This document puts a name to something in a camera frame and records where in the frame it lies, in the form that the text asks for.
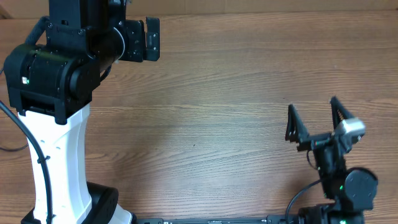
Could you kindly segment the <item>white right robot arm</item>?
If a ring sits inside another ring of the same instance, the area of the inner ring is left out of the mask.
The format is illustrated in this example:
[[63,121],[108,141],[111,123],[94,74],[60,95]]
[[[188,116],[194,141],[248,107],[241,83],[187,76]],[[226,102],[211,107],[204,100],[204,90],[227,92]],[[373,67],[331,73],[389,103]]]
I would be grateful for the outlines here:
[[[299,152],[314,156],[310,166],[319,179],[299,191],[285,209],[281,223],[364,223],[364,211],[373,209],[378,178],[364,167],[347,168],[345,155],[366,133],[366,126],[350,113],[337,97],[330,100],[333,131],[311,135],[294,105],[288,107],[285,140],[297,144]],[[313,186],[320,184],[330,203],[304,207],[291,216],[296,200]]]

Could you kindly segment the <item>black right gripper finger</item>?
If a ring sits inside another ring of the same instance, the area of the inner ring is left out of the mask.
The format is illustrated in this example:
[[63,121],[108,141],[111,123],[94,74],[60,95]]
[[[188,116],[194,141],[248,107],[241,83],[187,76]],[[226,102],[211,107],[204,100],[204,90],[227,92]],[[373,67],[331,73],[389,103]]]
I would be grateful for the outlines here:
[[288,106],[288,122],[285,140],[290,142],[302,143],[309,137],[309,132],[301,120],[295,106]]
[[343,104],[339,101],[336,96],[333,96],[330,100],[333,129],[337,130],[349,130],[351,119],[354,115],[350,113]]

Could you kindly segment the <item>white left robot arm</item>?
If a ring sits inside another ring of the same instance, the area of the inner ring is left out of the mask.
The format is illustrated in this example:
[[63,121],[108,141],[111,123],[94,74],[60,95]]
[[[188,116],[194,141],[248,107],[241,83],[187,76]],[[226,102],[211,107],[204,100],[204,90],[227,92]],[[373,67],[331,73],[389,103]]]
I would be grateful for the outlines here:
[[35,205],[23,223],[124,223],[137,217],[119,193],[87,181],[85,133],[93,91],[118,61],[157,61],[160,21],[129,20],[126,1],[50,0],[25,42],[5,59],[9,104],[27,138]]

